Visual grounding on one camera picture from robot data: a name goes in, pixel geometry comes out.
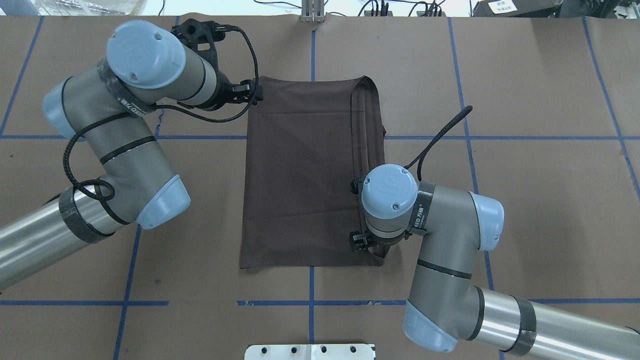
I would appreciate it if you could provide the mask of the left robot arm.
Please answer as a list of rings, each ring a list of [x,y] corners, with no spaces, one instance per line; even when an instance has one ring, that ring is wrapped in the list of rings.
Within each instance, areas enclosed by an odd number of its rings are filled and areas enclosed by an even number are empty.
[[[135,19],[119,25],[95,66],[58,84],[42,100],[52,127],[68,139],[62,169],[69,187],[1,228],[1,289],[136,223],[151,230],[182,214],[191,198],[145,121],[158,110],[193,112],[263,100],[256,52],[254,77],[232,83],[215,43],[242,28],[187,19],[171,30]]]

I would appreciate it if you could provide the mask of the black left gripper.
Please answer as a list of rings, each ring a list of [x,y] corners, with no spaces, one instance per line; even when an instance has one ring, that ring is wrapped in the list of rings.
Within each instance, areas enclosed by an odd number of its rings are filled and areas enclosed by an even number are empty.
[[[226,104],[258,105],[264,100],[263,87],[255,79],[242,80],[240,84],[230,82],[224,73],[216,73],[217,84],[210,99],[210,111],[216,111]]]

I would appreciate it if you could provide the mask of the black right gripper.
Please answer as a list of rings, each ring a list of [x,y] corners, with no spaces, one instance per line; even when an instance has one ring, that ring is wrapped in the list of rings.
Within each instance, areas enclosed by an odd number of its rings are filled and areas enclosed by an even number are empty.
[[[368,231],[352,231],[349,233],[349,247],[354,253],[368,252],[369,248],[388,251],[391,246],[396,245],[400,240],[400,235],[396,235],[394,237],[381,237]]]

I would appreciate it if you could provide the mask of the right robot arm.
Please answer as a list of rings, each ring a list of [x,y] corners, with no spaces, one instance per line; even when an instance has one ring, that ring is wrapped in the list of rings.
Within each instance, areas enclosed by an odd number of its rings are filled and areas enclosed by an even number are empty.
[[[477,341],[516,357],[637,360],[639,331],[473,285],[479,252],[499,243],[505,210],[496,199],[426,180],[383,164],[355,177],[366,229],[350,233],[353,251],[422,238],[403,331],[423,348],[451,353]]]

